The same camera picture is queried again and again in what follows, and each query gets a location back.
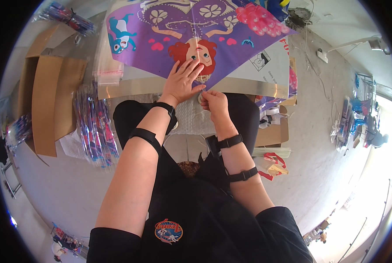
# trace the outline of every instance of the arm strap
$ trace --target arm strap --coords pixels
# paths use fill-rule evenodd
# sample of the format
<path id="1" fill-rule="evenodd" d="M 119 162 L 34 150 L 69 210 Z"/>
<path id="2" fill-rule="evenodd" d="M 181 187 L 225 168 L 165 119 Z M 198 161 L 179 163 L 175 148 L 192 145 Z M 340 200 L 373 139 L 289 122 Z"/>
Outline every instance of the arm strap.
<path id="1" fill-rule="evenodd" d="M 147 141 L 148 143 L 150 143 L 152 147 L 154 147 L 155 150 L 157 151 L 158 156 L 161 156 L 162 147 L 159 144 L 158 140 L 155 138 L 155 134 L 153 132 L 141 128 L 135 128 L 134 130 L 131 131 L 129 139 L 135 136 L 140 137 L 145 141 Z"/>
<path id="2" fill-rule="evenodd" d="M 228 176 L 230 182 L 247 181 L 251 176 L 257 174 L 257 168 L 254 166 L 248 171 L 242 171 L 241 173 L 233 174 Z"/>

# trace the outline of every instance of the left hand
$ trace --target left hand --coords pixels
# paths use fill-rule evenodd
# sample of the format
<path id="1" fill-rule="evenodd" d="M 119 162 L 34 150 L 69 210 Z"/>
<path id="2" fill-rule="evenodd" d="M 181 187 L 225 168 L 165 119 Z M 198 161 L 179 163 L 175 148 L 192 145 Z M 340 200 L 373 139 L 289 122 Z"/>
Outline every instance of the left hand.
<path id="1" fill-rule="evenodd" d="M 188 59 L 177 71 L 177 67 L 180 64 L 180 61 L 177 61 L 165 82 L 159 102 L 165 102 L 176 108 L 178 104 L 188 100 L 194 94 L 204 89 L 206 85 L 198 85 L 192 88 L 193 81 L 204 68 L 203 64 L 196 68 L 199 62 L 199 59 Z"/>

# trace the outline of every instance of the knee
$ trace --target knee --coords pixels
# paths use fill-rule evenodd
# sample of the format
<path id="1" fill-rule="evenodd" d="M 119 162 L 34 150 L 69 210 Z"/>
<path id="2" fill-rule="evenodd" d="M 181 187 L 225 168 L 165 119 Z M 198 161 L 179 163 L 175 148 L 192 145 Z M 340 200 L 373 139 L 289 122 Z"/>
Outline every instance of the knee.
<path id="1" fill-rule="evenodd" d="M 113 120 L 124 119 L 131 112 L 139 107 L 140 103 L 137 101 L 123 101 L 115 107 L 113 113 Z"/>
<path id="2" fill-rule="evenodd" d="M 260 114 L 260 110 L 259 107 L 252 101 L 250 101 L 250 105 L 248 107 L 248 114 L 252 119 L 256 119 L 257 121 L 259 121 L 259 114 Z"/>

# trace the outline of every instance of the plastic bag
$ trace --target plastic bag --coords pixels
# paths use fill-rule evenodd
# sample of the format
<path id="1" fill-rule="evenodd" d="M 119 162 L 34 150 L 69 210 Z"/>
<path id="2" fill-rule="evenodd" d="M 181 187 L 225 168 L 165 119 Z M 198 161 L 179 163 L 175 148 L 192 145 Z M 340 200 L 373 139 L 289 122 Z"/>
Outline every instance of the plastic bag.
<path id="1" fill-rule="evenodd" d="M 110 167 L 120 157 L 109 120 L 106 101 L 99 101 L 97 83 L 82 85 L 73 101 L 77 130 L 88 160 L 102 168 Z"/>
<path id="2" fill-rule="evenodd" d="M 6 127 L 6 145 L 10 151 L 14 151 L 18 145 L 32 137 L 31 114 L 18 118 Z"/>
<path id="3" fill-rule="evenodd" d="M 45 6 L 38 16 L 34 18 L 35 21 L 38 19 L 62 22 L 84 36 L 95 34 L 97 30 L 96 26 L 88 19 L 78 16 L 73 12 L 73 9 L 67 9 L 64 5 L 56 1 Z"/>
<path id="4" fill-rule="evenodd" d="M 275 176 L 288 174 L 285 161 L 276 153 L 265 153 L 263 157 L 253 158 L 259 174 L 268 180 L 273 180 Z"/>

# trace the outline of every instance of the cardboard sheet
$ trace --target cardboard sheet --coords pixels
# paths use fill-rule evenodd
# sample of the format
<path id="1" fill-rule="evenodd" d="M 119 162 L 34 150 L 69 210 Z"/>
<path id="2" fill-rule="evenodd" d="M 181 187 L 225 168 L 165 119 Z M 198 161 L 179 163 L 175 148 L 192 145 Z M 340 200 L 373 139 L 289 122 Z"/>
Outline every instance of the cardboard sheet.
<path id="1" fill-rule="evenodd" d="M 67 28 L 59 25 L 37 36 L 20 78 L 18 114 L 32 113 L 33 139 L 26 143 L 40 155 L 56 157 L 55 141 L 76 128 L 72 93 L 83 81 L 87 61 L 40 55 L 74 33 Z"/>

